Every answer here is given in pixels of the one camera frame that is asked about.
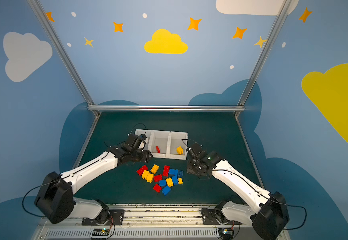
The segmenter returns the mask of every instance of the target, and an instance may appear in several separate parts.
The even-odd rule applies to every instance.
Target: blue wall
[[[22,213],[18,198],[39,185],[46,174],[60,172],[60,158],[61,169],[72,164],[93,115],[85,103],[80,105],[85,100],[53,46],[49,60],[23,81],[13,82],[5,72],[8,57],[3,39],[8,32],[31,33],[51,42],[26,0],[0,0],[0,219],[9,216],[15,223],[3,221],[15,228],[3,231],[0,226],[0,234],[29,239],[38,219]],[[73,109],[74,119],[67,119]],[[78,138],[71,145],[61,139],[63,128]],[[59,154],[60,148],[66,149],[65,155]],[[33,209],[30,200],[27,207]]]
[[[46,12],[52,12],[52,25],[97,104],[124,100],[189,105],[199,94],[222,94],[249,78],[261,51],[254,44],[260,36],[266,39],[275,20],[275,16],[224,14],[215,0],[41,2]],[[198,31],[188,30],[190,17],[202,19]],[[114,32],[113,22],[123,23],[123,32]],[[233,39],[236,27],[247,28],[242,39]],[[178,34],[188,50],[146,52],[145,43],[161,28]],[[93,40],[93,47],[85,45],[85,38]],[[201,99],[197,104],[210,102]]]
[[[303,23],[306,7],[313,13]],[[344,63],[348,1],[300,0],[239,116],[265,186],[308,210],[306,225],[289,231],[293,240],[348,239],[348,143],[301,87],[308,73]],[[303,212],[289,210],[295,227]]]

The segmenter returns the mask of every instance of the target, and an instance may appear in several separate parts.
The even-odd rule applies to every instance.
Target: dark green mat
[[[190,139],[202,144],[208,151],[217,151],[235,169],[259,184],[232,113],[104,112],[80,164],[102,154],[107,149],[104,141],[107,145],[115,145],[126,140],[131,128],[139,122],[144,123],[147,129],[151,130],[188,132]],[[143,125],[138,125],[137,128],[142,129]],[[149,170],[154,164],[159,166],[157,174],[162,174],[164,165],[183,170],[183,185],[173,186],[164,196],[152,189],[154,183],[147,183],[136,173],[136,170],[143,166],[142,163],[135,163],[133,166],[124,164],[89,182],[75,196],[84,199],[100,199],[107,204],[217,204],[235,195],[229,187],[214,177],[209,180],[200,180],[197,176],[186,173],[184,160],[153,158],[147,164]]]

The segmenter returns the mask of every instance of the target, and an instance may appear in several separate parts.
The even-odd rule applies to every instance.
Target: blue toy brick
[[[175,176],[175,169],[170,169],[169,170],[169,177]]]
[[[166,186],[162,189],[162,193],[166,196],[170,190],[171,190],[171,188],[169,188],[169,186]]]
[[[174,185],[178,185],[178,178],[176,176],[171,177]]]
[[[159,181],[159,186],[160,186],[160,187],[166,186],[166,180],[160,180],[160,181]]]

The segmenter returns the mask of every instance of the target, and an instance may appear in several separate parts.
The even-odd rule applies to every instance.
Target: yellow connector
[[[173,180],[171,179],[171,177],[166,178],[166,183],[167,183],[167,186],[169,186],[169,187],[172,187],[174,185],[173,184]]]
[[[176,152],[179,154],[179,155],[182,155],[183,154],[183,148],[181,146],[177,147],[176,148]]]
[[[149,173],[148,176],[147,176],[147,178],[146,178],[146,181],[147,181],[147,182],[152,182],[152,179],[153,179],[153,178],[154,178],[154,174]]]
[[[144,170],[143,173],[142,173],[142,179],[146,179],[148,177],[149,173],[150,173],[149,171]]]
[[[157,173],[157,171],[158,171],[158,169],[159,169],[159,166],[154,164],[154,166],[152,166],[152,168],[151,168],[150,172],[152,172],[152,173],[156,174],[156,173]]]

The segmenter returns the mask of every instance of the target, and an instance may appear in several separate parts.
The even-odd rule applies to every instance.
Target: red toy brick
[[[170,166],[166,166],[166,165],[165,165],[165,167],[163,168],[163,173],[162,173],[162,175],[163,175],[164,177],[167,177],[167,176],[169,175],[169,170],[170,170]]]
[[[156,175],[154,176],[154,182],[159,182],[160,180],[162,180],[162,175]]]
[[[143,167],[141,167],[141,168],[137,171],[138,175],[142,176],[142,173],[143,173],[144,170],[146,170],[146,171],[149,170],[148,167],[147,167],[146,165],[143,165]]]
[[[157,184],[152,189],[154,189],[157,192],[161,192],[161,190],[162,190],[162,188]]]

